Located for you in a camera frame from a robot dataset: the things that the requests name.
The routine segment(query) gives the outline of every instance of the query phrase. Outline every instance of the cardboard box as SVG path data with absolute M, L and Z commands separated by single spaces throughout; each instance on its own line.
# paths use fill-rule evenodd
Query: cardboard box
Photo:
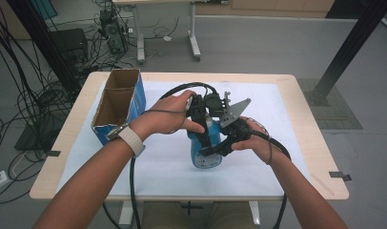
M 140 70 L 113 70 L 92 119 L 92 130 L 103 145 L 107 134 L 146 109 L 146 96 Z

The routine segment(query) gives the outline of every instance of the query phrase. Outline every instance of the hand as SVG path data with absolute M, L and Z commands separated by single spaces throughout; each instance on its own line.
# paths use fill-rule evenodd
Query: hand
M 245 120 L 250 129 L 266 134 L 265 130 L 261 128 L 258 124 L 254 123 L 248 117 L 242 116 L 241 119 Z M 232 150 L 246 150 L 251 149 L 255 152 L 255 154 L 265 163 L 270 162 L 271 156 L 275 151 L 279 152 L 279 149 L 270 144 L 268 141 L 262 139 L 259 136 L 251 135 L 250 139 L 236 142 L 232 145 Z
M 139 135 L 142 139 L 151 134 L 171 133 L 179 129 L 203 133 L 205 129 L 201 125 L 185 116 L 185 106 L 193 94 L 193 91 L 187 90 L 179 96 L 170 95 L 159 99 L 147 112 L 131 123 L 133 130 L 139 135 L 138 132 L 144 126 L 145 130 Z

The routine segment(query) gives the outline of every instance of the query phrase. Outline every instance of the black pole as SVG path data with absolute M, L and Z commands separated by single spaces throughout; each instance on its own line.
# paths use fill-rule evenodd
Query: black pole
M 7 0 L 10 7 L 21 21 L 39 51 L 44 55 L 52 70 L 62 83 L 73 102 L 77 98 L 81 86 L 75 79 L 61 52 L 54 44 L 42 16 L 31 0 Z
M 368 8 L 357 20 L 314 90 L 306 93 L 306 98 L 310 105 L 328 105 L 326 97 L 330 90 L 375 30 L 386 12 L 387 0 L 371 1 Z

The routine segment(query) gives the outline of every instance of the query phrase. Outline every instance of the black tape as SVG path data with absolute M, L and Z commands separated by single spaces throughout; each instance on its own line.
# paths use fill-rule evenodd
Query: black tape
M 350 175 L 344 175 L 342 172 L 329 172 L 332 178 L 342 178 L 343 181 L 352 180 Z
M 60 151 L 48 151 L 46 153 L 46 156 L 59 156 L 60 155 Z

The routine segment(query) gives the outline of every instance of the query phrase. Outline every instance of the table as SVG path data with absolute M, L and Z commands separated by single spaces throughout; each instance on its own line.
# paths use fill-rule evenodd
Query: table
M 190 38 L 191 46 L 193 49 L 193 56 L 200 60 L 200 50 L 197 45 L 196 36 L 194 34 L 194 15 L 195 15 L 195 2 L 191 0 L 113 0 L 113 3 L 116 5 L 127 5 L 132 10 L 132 15 L 134 19 L 134 26 L 137 33 L 137 62 L 143 64 L 145 61 L 144 53 L 144 36 L 141 32 L 140 23 L 139 23 L 139 6 L 150 7 L 150 13 L 158 13 L 161 10 L 169 8 L 169 4 L 190 4 L 189 15 L 191 17 L 191 29 L 188 31 L 188 36 Z
M 74 103 L 71 113 L 63 126 L 52 149 L 60 151 L 60 156 L 49 156 L 31 188 L 31 197 L 51 199 L 56 193 L 56 187 L 64 172 L 65 164 L 76 140 L 84 119 L 92 106 L 100 86 L 106 81 L 110 73 L 92 73 Z M 303 154 L 305 164 L 310 174 L 310 181 L 326 199 L 346 199 L 348 190 L 340 178 L 332 178 L 329 172 L 337 171 L 336 164 L 318 129 L 310 108 L 292 75 L 284 74 L 244 74 L 244 73 L 142 73 L 143 82 L 161 81 L 199 81 L 199 82 L 241 82 L 275 84 L 281 93 L 286 111 L 292 122 L 298 145 Z M 108 200 L 129 200 L 129 195 L 111 196 Z M 161 197 L 144 198 L 140 200 L 166 200 Z M 187 200 L 186 197 L 173 197 L 172 200 Z M 202 200 L 263 200 L 265 197 L 210 197 Z

